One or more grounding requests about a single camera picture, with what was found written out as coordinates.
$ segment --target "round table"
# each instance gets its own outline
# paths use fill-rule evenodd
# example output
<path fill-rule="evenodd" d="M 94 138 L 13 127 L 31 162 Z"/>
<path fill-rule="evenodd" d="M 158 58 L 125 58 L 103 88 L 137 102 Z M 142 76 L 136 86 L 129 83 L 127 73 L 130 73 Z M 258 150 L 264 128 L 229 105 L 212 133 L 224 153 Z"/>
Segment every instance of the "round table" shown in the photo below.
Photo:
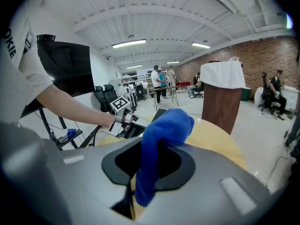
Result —
<path fill-rule="evenodd" d="M 153 117 L 145 118 L 148 121 L 152 121 Z M 224 130 L 218 126 L 200 118 L 193 118 L 195 125 L 193 127 L 191 135 L 187 138 L 186 144 L 190 144 L 199 148 L 211 150 L 222 154 L 235 164 L 247 171 L 247 164 L 244 156 L 239 149 L 237 143 L 232 137 L 230 137 Z M 123 138 L 117 138 L 110 134 L 107 134 L 103 140 L 97 145 L 106 145 L 121 141 Z M 131 189 L 135 189 L 135 176 L 130 182 Z M 133 207 L 135 210 L 135 218 L 139 218 L 143 211 L 146 209 L 140 206 L 135 197 L 133 197 Z"/>

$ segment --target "brown trash bin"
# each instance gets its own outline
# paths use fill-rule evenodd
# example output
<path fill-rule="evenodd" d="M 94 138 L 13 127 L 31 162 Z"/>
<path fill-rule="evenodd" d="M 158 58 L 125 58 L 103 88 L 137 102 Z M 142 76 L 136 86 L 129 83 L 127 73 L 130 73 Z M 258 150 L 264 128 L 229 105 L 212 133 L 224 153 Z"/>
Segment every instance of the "brown trash bin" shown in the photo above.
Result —
<path fill-rule="evenodd" d="M 202 119 L 231 134 L 239 111 L 242 88 L 246 86 L 240 62 L 204 64 L 200 76 L 205 83 Z"/>
<path fill-rule="evenodd" d="M 204 94 L 202 119 L 231 134 L 239 111 L 242 88 L 218 88 L 205 84 Z"/>

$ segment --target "blue cloth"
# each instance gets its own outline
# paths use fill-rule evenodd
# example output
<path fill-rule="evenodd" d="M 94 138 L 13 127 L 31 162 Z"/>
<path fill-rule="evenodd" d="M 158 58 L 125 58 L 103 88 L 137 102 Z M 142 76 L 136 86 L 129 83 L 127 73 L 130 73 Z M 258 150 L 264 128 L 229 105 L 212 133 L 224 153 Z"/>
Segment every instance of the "blue cloth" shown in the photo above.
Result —
<path fill-rule="evenodd" d="M 183 143 L 193 126 L 194 120 L 182 109 L 169 109 L 146 127 L 142 136 L 141 167 L 136 173 L 135 184 L 135 198 L 139 205 L 146 207 L 154 196 L 154 185 L 158 180 L 157 142 L 166 138 Z"/>
<path fill-rule="evenodd" d="M 161 74 L 159 74 L 159 79 L 160 79 L 161 81 L 163 81 L 163 80 L 165 79 L 165 76 L 161 73 Z M 165 82 L 162 82 L 162 83 L 161 83 L 161 86 L 162 86 L 162 87 L 165 87 Z"/>

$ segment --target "red brick wall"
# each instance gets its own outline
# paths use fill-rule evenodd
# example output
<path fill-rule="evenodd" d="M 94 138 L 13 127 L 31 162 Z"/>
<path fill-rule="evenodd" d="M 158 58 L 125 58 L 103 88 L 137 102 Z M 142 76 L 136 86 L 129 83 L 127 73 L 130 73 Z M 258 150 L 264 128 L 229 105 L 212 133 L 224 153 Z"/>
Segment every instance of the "red brick wall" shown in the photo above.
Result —
<path fill-rule="evenodd" d="M 240 57 L 246 86 L 251 88 L 250 98 L 258 87 L 263 86 L 261 73 L 266 72 L 267 78 L 272 77 L 276 70 L 283 69 L 282 83 L 299 89 L 300 79 L 298 62 L 296 61 L 299 43 L 294 37 L 266 38 L 236 44 L 214 51 L 191 60 L 185 64 L 174 66 L 177 80 L 190 81 L 200 71 L 201 65 L 209 60 L 228 61 L 231 57 Z"/>

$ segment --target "black monitor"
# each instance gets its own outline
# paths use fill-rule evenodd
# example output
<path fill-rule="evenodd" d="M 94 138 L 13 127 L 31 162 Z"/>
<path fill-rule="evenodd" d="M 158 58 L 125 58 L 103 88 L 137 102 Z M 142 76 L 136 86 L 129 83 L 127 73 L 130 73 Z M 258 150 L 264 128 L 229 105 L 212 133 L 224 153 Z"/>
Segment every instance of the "black monitor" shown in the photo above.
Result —
<path fill-rule="evenodd" d="M 72 97 L 95 91 L 90 68 L 90 48 L 88 46 L 37 41 L 38 55 L 53 84 Z M 43 106 L 34 99 L 28 104 L 21 117 Z"/>

